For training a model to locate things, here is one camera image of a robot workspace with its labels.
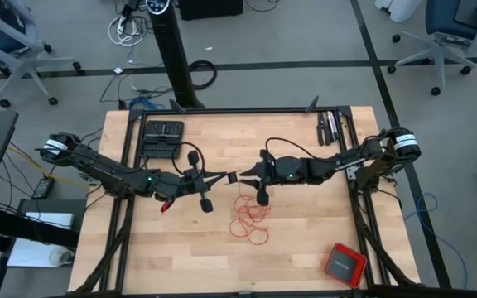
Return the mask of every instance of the chair wheel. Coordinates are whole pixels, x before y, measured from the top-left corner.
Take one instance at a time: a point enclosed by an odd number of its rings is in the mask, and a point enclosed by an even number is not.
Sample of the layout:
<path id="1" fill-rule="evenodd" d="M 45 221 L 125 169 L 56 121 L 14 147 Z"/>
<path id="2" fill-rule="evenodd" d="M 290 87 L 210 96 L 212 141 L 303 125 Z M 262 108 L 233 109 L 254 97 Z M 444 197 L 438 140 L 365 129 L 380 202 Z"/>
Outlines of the chair wheel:
<path id="1" fill-rule="evenodd" d="M 470 68 L 470 66 L 465 66 L 465 67 L 461 70 L 461 74 L 462 74 L 462 75 L 468 75 L 468 74 L 470 74 L 470 71 L 471 71 L 471 70 L 472 70 L 472 69 Z"/>
<path id="2" fill-rule="evenodd" d="M 439 94 L 441 94 L 441 89 L 439 87 L 434 87 L 431 89 L 431 95 L 437 96 Z"/>
<path id="3" fill-rule="evenodd" d="M 49 100 L 50 105 L 57 105 L 58 104 L 58 99 L 56 99 L 56 98 L 50 98 L 48 100 Z"/>
<path id="4" fill-rule="evenodd" d="M 8 108 L 8 107 L 10 107 L 10 102 L 8 101 L 8 99 L 1 99 L 1 100 L 0 100 L 0 107 L 1 107 L 1 108 Z"/>
<path id="5" fill-rule="evenodd" d="M 12 74 L 12 72 L 10 71 L 8 66 L 0 66 L 0 71 L 1 71 L 2 74 L 4 74 L 7 77 Z"/>
<path id="6" fill-rule="evenodd" d="M 47 53 L 51 53 L 53 51 L 53 48 L 51 47 L 51 45 L 43 45 L 43 50 Z"/>

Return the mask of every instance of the wooden table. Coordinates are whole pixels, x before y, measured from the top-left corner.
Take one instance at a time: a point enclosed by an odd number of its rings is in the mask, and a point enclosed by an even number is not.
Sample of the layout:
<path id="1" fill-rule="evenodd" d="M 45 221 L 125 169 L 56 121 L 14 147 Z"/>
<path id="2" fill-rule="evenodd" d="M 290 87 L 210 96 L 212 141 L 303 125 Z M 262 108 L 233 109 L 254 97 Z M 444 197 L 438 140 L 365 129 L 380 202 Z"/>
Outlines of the wooden table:
<path id="1" fill-rule="evenodd" d="M 378 133 L 371 107 L 352 107 L 358 139 Z M 340 151 L 338 142 L 318 146 L 316 113 L 208 114 L 151 116 L 152 120 L 185 122 L 184 141 L 193 142 L 204 153 L 207 171 L 245 171 L 259 161 L 258 153 L 268 137 L 285 137 L 317 156 Z M 130 158 L 135 155 L 138 122 L 134 125 Z M 106 116 L 99 152 L 120 161 L 127 129 L 128 112 Z M 179 167 L 187 168 L 181 150 Z M 284 142 L 270 143 L 275 157 L 304 156 Z M 151 167 L 174 171 L 168 160 L 151 160 Z M 346 290 L 347 286 L 324 273 L 328 253 L 335 243 L 359 250 L 344 173 L 319 186 L 286 185 L 268 188 L 272 211 L 261 225 L 269 228 L 269 240 L 260 246 L 229 232 L 235 218 L 238 185 L 219 182 L 208 193 L 214 212 L 200 210 L 199 196 L 180 198 L 161 215 L 161 203 L 136 198 L 128 249 L 123 294 L 196 293 L 237 291 Z M 392 193 L 392 184 L 380 188 Z M 241 191 L 255 196 L 255 189 Z M 89 202 L 100 195 L 97 191 Z M 398 202 L 385 194 L 373 195 L 382 243 L 393 260 L 418 281 L 417 269 Z M 70 279 L 70 290 L 80 286 L 104 253 L 113 199 L 106 197 L 85 215 Z M 371 254 L 375 280 L 378 267 Z M 117 260 L 112 262 L 113 288 Z"/>

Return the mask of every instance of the white cable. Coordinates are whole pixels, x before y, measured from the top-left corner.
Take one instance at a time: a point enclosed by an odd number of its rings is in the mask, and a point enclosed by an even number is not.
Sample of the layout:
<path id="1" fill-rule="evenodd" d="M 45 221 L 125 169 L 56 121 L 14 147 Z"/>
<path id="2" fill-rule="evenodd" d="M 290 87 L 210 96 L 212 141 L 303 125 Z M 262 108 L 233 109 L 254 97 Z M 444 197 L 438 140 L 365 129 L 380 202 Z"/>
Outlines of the white cable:
<path id="1" fill-rule="evenodd" d="M 132 20 L 132 33 L 131 34 L 127 34 L 125 37 L 122 37 L 121 34 L 117 34 L 117 39 L 118 41 L 115 41 L 112 37 L 112 26 L 113 24 L 119 20 L 121 17 L 121 14 L 118 14 L 110 23 L 109 23 L 109 26 L 108 26 L 108 37 L 109 37 L 109 40 L 112 41 L 112 43 L 114 43 L 115 45 L 117 46 L 135 46 L 136 44 L 138 44 L 139 42 L 142 41 L 144 35 L 142 34 L 142 32 L 139 32 L 137 30 L 137 26 L 136 26 L 136 22 L 134 20 Z"/>

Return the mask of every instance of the office chair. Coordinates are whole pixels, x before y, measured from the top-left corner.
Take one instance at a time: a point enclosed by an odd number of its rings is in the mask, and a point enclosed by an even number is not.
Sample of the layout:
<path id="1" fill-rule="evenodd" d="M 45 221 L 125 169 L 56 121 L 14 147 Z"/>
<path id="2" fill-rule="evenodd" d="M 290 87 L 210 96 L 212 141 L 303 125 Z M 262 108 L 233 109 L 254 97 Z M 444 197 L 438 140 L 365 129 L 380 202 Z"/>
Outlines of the office chair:
<path id="1" fill-rule="evenodd" d="M 475 67 L 475 64 L 452 52 L 447 46 L 457 47 L 467 55 L 475 55 L 477 52 L 477 29 L 473 26 L 457 22 L 455 15 L 458 11 L 461 0 L 428 0 L 426 4 L 426 32 L 433 34 L 435 40 L 428 41 L 409 32 L 402 31 L 402 34 L 411 37 L 414 41 L 426 49 L 415 55 L 411 55 L 388 67 L 388 73 L 397 71 L 396 66 L 405 65 L 415 60 L 423 60 L 423 64 L 430 63 L 433 59 L 439 77 L 439 87 L 431 89 L 432 95 L 439 95 L 441 89 L 446 86 L 445 82 L 445 58 L 466 65 L 461 73 L 467 75 Z M 401 40 L 399 35 L 392 38 L 394 43 Z"/>
<path id="2" fill-rule="evenodd" d="M 0 71 L 7 81 L 0 90 L 0 106 L 10 107 L 3 96 L 9 87 L 29 74 L 47 96 L 49 104 L 56 105 L 58 100 L 51 97 L 37 73 L 37 68 L 47 65 L 60 65 L 73 62 L 73 68 L 80 70 L 80 63 L 72 58 L 39 59 L 41 52 L 51 53 L 51 46 L 38 39 L 36 24 L 30 9 L 20 0 L 0 0 Z"/>

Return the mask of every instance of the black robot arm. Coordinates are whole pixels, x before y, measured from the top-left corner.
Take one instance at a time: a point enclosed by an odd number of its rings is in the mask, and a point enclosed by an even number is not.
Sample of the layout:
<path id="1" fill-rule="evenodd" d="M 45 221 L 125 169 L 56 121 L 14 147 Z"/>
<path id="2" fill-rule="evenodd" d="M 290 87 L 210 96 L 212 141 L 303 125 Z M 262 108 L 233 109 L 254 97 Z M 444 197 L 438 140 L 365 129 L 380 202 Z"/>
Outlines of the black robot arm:
<path id="1" fill-rule="evenodd" d="M 39 150 L 44 161 L 57 166 L 73 166 L 99 180 L 109 195 L 119 198 L 131 195 L 154 196 L 156 200 L 163 202 L 162 212 L 169 209 L 177 198 L 192 194 L 200 194 L 200 206 L 204 212 L 213 211 L 213 205 L 205 192 L 210 191 L 214 183 L 228 174 L 198 169 L 197 151 L 189 152 L 188 159 L 192 168 L 184 171 L 183 176 L 159 169 L 132 169 L 99 154 L 80 143 L 76 135 L 68 133 L 50 135 L 44 148 Z"/>
<path id="2" fill-rule="evenodd" d="M 400 171 L 405 164 L 414 162 L 420 155 L 421 151 L 413 132 L 397 127 L 382 130 L 377 136 L 366 138 L 362 145 L 329 158 L 283 156 L 276 159 L 268 149 L 261 150 L 261 161 L 252 169 L 240 174 L 256 176 L 258 179 L 239 182 L 257 189 L 258 204 L 267 206 L 269 204 L 267 186 L 320 185 L 337 171 L 373 160 L 373 164 L 361 166 L 354 173 L 359 190 L 373 190 L 378 186 L 380 176 Z"/>

